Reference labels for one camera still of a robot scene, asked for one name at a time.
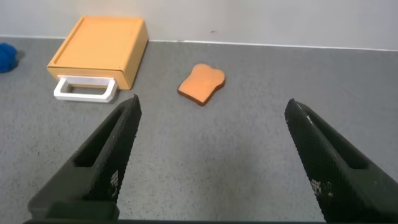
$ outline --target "blue object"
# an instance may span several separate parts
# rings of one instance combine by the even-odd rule
[[[17,66],[16,56],[15,47],[6,43],[0,44],[0,73],[11,71]]]

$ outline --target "gray speckled surface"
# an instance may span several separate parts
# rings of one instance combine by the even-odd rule
[[[30,218],[31,196],[133,94],[143,115],[120,218],[322,221],[284,121],[290,98],[398,180],[398,52],[151,42],[134,88],[107,105],[53,97],[45,66],[61,40],[2,41],[25,55],[0,74],[0,223]],[[177,94],[196,63],[226,74],[205,107]]]

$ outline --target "drawer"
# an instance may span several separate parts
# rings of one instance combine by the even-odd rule
[[[59,75],[113,78],[129,90],[148,41],[144,20],[83,16],[47,66]]]

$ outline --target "toast slice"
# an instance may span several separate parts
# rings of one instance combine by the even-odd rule
[[[204,106],[225,84],[224,72],[206,64],[197,64],[178,88],[178,93]]]

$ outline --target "white plastic handle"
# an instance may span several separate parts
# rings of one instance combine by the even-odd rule
[[[60,81],[54,89],[54,96],[58,100],[72,100],[72,101],[87,101],[98,103],[109,103],[118,88],[118,84],[113,78],[104,77],[81,77],[59,75]],[[78,85],[98,85],[107,86],[106,91],[102,95],[82,94],[82,93],[68,93],[69,84]]]

